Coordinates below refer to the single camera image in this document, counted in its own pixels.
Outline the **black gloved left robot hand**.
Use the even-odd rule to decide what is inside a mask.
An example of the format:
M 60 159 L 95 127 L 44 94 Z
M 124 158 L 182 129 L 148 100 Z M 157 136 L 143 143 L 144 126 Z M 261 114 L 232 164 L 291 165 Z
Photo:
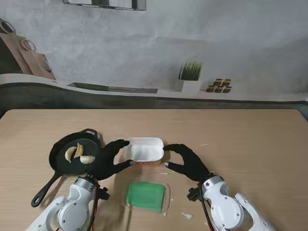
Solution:
M 133 160 L 114 164 L 115 156 L 129 144 L 130 142 L 126 140 L 116 140 L 105 145 L 95 157 L 88 175 L 93 176 L 97 180 L 104 180 L 132 166 L 134 164 Z

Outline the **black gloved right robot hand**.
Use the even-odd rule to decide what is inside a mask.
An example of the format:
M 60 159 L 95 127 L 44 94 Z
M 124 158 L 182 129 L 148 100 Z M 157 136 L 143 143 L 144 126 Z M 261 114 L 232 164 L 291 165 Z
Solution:
M 204 182 L 210 176 L 211 172 L 203 164 L 198 155 L 184 144 L 169 144 L 163 148 L 164 151 L 173 151 L 179 154 L 183 159 L 183 165 L 173 162 L 165 162 L 165 166 L 177 173 L 183 174 L 189 179 L 197 182 Z

